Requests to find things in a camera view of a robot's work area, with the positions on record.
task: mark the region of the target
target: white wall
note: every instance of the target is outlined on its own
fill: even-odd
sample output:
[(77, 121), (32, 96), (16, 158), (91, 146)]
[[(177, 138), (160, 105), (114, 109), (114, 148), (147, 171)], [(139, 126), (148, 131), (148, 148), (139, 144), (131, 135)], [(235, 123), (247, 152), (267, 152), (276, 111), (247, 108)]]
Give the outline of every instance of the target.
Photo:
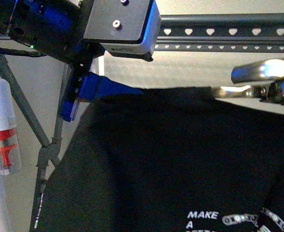
[[(284, 12), (284, 0), (157, 0), (160, 13), (166, 14), (232, 14)], [(1, 46), (26, 49), (15, 42)], [(198, 52), (155, 52), (154, 62), (105, 56), (105, 75), (134, 87), (180, 87), (231, 85), (230, 75), (236, 65), (268, 58), (284, 57), (278, 54), (233, 54)], [(7, 56), (9, 65), (23, 89), (30, 105), (49, 139), (53, 136), (63, 63), (50, 58), (22, 58)], [(241, 100), (234, 103), (284, 113), (283, 106)], [(7, 203), (15, 232), (29, 228), (36, 162), (40, 144), (18, 107), (18, 136), (23, 156), (22, 170), (5, 178)], [(87, 104), (81, 104), (79, 116)], [(64, 123), (61, 155), (76, 129), (78, 120)]]

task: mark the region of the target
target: metal stand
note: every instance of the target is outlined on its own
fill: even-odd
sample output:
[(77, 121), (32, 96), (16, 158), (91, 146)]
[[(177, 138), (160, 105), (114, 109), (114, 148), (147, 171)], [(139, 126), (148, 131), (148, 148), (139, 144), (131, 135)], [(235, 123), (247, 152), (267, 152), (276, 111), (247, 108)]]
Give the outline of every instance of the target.
[[(61, 103), (63, 99), (63, 94), (65, 92), (65, 88), (67, 85), (68, 77), (70, 73), (68, 72), (68, 65), (64, 68), (62, 83), (61, 83), (61, 91), (59, 96), (59, 104), (58, 104), (58, 112), (61, 108)], [(37, 162), (37, 178), (35, 184), (35, 192), (34, 192), (34, 200), (33, 200), (33, 208), (32, 208), (32, 216), (30, 223), (30, 231), (34, 230), (35, 225), (37, 223), (37, 217), (39, 216), (41, 200), (43, 198), (43, 191), (46, 186), (46, 168), (48, 166), (48, 161), (51, 160), (53, 165), (56, 167), (60, 160), (58, 158), (60, 147), (61, 147), (61, 134), (62, 134), (62, 125), (63, 119), (57, 114), (56, 123), (55, 123), (55, 131), (54, 137), (52, 138), (52, 142), (49, 141), (47, 135), (45, 134), (40, 122), (35, 116), (26, 96), (22, 92), (14, 74), (12, 73), (10, 67), (8, 66), (8, 61), (4, 55), (0, 54), (0, 76), (1, 78), (8, 81), (11, 86), (12, 96), (16, 101), (18, 107), (21, 112), (25, 116), (28, 121), (31, 129), (39, 140), (42, 148), (39, 151), (38, 162)]]

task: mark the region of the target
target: screw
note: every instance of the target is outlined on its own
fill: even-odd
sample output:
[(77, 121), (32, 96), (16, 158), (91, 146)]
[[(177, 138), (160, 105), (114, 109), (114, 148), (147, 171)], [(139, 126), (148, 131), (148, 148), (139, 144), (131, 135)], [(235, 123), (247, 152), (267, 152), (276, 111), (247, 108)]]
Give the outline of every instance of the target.
[(260, 93), (261, 93), (261, 96), (262, 96), (262, 97), (265, 96), (266, 91), (267, 91), (267, 90), (266, 90), (266, 88), (264, 88), (264, 87), (261, 89)]
[(120, 1), (124, 6), (129, 4), (129, 0), (120, 0)]
[(121, 29), (122, 25), (121, 25), (119, 20), (115, 20), (113, 22), (113, 27), (116, 28), (117, 30), (119, 30), (119, 29)]

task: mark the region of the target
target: wire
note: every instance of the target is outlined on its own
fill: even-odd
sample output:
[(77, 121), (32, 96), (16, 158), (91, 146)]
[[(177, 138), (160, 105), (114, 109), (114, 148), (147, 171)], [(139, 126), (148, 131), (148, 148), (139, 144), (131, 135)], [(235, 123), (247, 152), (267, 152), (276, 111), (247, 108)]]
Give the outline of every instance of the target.
[(46, 55), (41, 52), (27, 52), (24, 50), (14, 50), (0, 47), (0, 54), (10, 56), (22, 56), (22, 57), (45, 57)]

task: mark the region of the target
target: gray metal rod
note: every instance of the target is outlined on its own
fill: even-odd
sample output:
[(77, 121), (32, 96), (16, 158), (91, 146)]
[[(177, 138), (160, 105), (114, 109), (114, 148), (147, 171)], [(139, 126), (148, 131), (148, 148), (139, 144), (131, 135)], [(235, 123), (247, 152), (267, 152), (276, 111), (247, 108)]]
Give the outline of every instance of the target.
[(284, 46), (284, 38), (275, 40), (275, 38), (248, 38), (248, 37), (164, 37), (160, 36), (157, 39), (158, 44), (208, 44), (211, 43), (213, 45), (283, 45)]
[(165, 26), (263, 26), (284, 25), (284, 13), (162, 15)]
[[(59, 94), (59, 101), (58, 101), (58, 113), (55, 123), (55, 131), (54, 137), (52, 138), (52, 144), (57, 144), (59, 148), (61, 147), (61, 134), (62, 134), (62, 126), (63, 126), (63, 118), (60, 116), (61, 106), (64, 101), (64, 93), (67, 87), (67, 83), (69, 81), (69, 77), (72, 74), (72, 69), (69, 68), (69, 65), (64, 64), (63, 75), (62, 75), (62, 82), (61, 82), (61, 89)], [(51, 159), (52, 164), (57, 167), (60, 164), (60, 159), (58, 158), (59, 150), (54, 150), (54, 158)], [(35, 190), (34, 190), (34, 197), (33, 197), (33, 205), (32, 205), (32, 215), (30, 221), (30, 232), (35, 231), (35, 226), (38, 223), (37, 217), (39, 217), (39, 208), (41, 205), (41, 198), (45, 188), (46, 183), (46, 167), (48, 166), (48, 161), (50, 159), (49, 153), (44, 152), (42, 149), (40, 150), (37, 162), (37, 176), (35, 182)]]

